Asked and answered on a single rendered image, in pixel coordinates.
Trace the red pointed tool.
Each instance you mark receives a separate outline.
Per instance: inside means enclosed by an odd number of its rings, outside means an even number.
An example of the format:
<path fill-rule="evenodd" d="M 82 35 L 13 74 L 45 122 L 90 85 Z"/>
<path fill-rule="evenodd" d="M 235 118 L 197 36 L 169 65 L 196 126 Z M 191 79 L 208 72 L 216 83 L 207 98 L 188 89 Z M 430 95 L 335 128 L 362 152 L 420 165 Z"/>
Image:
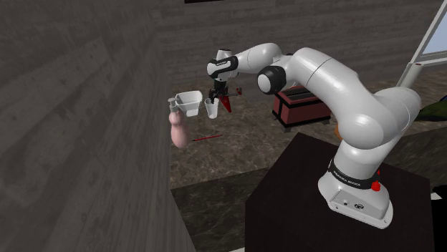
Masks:
<path fill-rule="evenodd" d="M 221 94 L 219 95 L 219 99 L 221 104 L 226 108 L 228 112 L 232 112 L 231 103 L 229 97 L 242 95 L 242 88 L 238 87 L 235 92 L 229 92 L 229 88 L 225 87 Z"/>

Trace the white square measuring cup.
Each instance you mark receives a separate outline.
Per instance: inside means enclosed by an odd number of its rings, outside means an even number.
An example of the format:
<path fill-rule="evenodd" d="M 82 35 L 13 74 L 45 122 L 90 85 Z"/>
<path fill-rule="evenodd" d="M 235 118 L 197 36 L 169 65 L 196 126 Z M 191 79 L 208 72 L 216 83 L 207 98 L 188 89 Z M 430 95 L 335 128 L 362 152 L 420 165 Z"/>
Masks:
<path fill-rule="evenodd" d="M 176 104 L 187 117 L 194 117 L 198 115 L 200 103 L 203 100 L 203 95 L 199 90 L 181 92 L 176 96 Z"/>

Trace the red pencil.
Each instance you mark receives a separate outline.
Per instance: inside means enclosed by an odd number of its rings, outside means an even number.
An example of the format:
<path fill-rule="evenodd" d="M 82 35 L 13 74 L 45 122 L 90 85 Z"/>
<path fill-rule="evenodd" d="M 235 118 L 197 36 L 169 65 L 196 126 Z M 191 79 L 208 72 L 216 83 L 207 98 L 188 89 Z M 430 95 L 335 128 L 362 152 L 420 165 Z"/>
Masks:
<path fill-rule="evenodd" d="M 206 136 L 206 137 L 199 137 L 199 138 L 193 139 L 192 141 L 193 142 L 197 142 L 197 141 L 212 139 L 212 138 L 221 137 L 221 136 L 223 136 L 223 134 Z"/>

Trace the pink soap dispenser bottle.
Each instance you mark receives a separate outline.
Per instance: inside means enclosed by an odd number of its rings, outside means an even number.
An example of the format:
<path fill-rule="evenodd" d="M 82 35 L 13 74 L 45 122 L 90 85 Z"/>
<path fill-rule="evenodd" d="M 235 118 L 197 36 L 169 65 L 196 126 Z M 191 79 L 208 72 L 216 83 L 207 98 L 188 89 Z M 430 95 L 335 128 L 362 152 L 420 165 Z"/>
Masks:
<path fill-rule="evenodd" d="M 191 141 L 190 132 L 186 124 L 186 116 L 184 112 L 178 108 L 176 101 L 177 99 L 174 97 L 168 99 L 168 102 L 170 103 L 170 114 L 168 119 L 171 124 L 171 140 L 177 148 L 187 148 Z"/>

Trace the red toaster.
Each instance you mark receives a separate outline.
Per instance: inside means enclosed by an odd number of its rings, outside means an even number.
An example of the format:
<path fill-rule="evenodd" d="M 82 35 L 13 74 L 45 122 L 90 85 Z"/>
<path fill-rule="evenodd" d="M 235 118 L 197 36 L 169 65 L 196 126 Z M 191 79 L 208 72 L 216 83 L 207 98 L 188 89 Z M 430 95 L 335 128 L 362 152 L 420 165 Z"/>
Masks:
<path fill-rule="evenodd" d="M 274 95 L 271 112 L 283 132 L 290 132 L 293 127 L 321 122 L 328 125 L 331 110 L 318 97 L 303 86 L 294 86 Z"/>

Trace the dark robot stand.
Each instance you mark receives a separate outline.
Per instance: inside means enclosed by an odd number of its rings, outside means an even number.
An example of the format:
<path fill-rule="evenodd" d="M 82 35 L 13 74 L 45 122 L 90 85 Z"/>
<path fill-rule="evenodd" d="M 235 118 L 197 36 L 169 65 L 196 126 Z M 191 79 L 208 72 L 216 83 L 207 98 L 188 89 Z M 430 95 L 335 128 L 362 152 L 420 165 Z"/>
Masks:
<path fill-rule="evenodd" d="M 298 133 L 246 201 L 246 252 L 435 252 L 428 179 L 391 165 L 380 181 L 393 219 L 379 229 L 336 213 L 319 193 L 336 146 Z"/>

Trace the dark green object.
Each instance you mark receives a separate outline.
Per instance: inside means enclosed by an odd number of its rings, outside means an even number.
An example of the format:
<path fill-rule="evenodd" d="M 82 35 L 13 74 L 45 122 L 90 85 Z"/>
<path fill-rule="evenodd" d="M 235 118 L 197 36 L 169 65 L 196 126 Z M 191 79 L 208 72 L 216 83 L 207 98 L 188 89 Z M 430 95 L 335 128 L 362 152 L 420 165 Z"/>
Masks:
<path fill-rule="evenodd" d="M 447 121 L 447 100 L 435 102 L 420 110 L 415 121 Z"/>

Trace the white framed window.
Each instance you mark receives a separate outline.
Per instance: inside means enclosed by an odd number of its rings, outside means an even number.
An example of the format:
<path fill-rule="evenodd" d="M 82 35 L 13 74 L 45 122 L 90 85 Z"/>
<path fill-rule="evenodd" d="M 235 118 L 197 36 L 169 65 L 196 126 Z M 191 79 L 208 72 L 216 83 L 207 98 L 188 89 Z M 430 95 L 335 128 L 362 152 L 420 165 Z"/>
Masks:
<path fill-rule="evenodd" d="M 447 64 L 447 0 L 444 0 L 397 87 L 410 88 L 424 67 Z"/>

